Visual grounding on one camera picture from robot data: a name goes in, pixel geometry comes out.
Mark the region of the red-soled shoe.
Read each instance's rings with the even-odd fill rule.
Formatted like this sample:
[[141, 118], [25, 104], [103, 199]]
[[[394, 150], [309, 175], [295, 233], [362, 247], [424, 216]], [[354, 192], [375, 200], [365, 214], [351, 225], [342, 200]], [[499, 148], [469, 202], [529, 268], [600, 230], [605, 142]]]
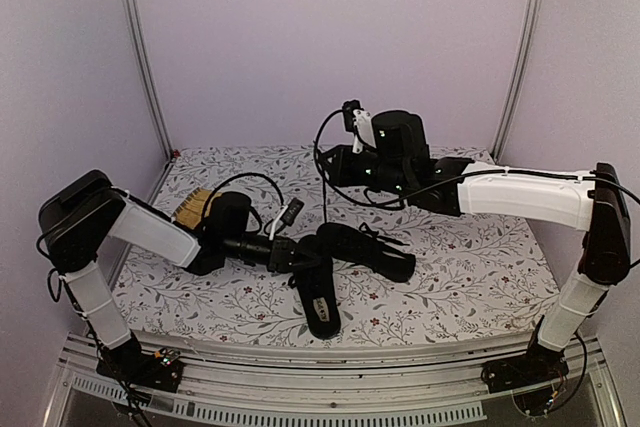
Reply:
[[368, 267], [386, 279], [404, 283], [415, 272], [416, 258], [386, 243], [380, 236], [350, 226], [327, 222], [316, 235], [334, 259]]

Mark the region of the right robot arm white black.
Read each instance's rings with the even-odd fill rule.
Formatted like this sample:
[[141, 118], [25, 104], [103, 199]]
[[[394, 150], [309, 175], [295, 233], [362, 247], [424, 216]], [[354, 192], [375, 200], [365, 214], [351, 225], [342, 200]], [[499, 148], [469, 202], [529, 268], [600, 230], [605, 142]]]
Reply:
[[415, 206], [431, 213], [497, 214], [568, 226], [585, 234], [576, 271], [539, 322], [517, 374], [537, 383], [552, 371], [555, 354], [599, 306], [609, 288], [635, 267], [627, 200], [637, 197], [619, 184], [615, 168], [553, 172], [498, 166], [470, 158], [434, 159], [421, 118], [402, 110], [371, 115], [358, 102], [338, 110], [352, 144], [323, 150], [313, 143], [314, 163], [338, 195], [347, 187], [391, 194], [368, 201], [389, 210]]

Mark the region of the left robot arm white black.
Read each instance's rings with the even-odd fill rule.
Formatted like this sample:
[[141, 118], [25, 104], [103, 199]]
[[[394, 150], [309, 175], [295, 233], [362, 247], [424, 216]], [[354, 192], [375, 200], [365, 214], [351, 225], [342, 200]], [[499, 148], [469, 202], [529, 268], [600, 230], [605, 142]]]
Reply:
[[110, 351], [111, 366], [126, 380], [138, 381], [148, 373], [149, 362], [98, 266], [102, 244], [108, 238], [122, 240], [194, 275], [207, 275], [229, 258], [279, 274], [320, 266], [320, 255], [292, 239], [248, 231], [251, 210], [251, 200], [243, 193], [212, 192], [195, 226], [189, 227], [92, 170], [40, 208], [36, 249], [52, 264], [80, 316]]

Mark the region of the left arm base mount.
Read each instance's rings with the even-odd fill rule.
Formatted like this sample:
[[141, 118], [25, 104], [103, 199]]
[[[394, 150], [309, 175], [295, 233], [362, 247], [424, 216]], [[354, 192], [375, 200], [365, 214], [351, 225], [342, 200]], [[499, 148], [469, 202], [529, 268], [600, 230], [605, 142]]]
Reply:
[[156, 357], [138, 347], [122, 345], [101, 354], [96, 372], [134, 386], [176, 393], [184, 367], [181, 360], [167, 360], [164, 355]]

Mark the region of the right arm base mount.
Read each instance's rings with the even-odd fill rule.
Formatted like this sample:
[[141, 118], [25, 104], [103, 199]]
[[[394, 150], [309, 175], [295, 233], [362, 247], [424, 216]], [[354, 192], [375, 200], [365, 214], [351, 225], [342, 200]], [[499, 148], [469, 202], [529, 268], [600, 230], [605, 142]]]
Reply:
[[480, 378], [490, 393], [496, 393], [560, 379], [568, 373], [562, 351], [529, 348], [524, 354], [485, 362]]

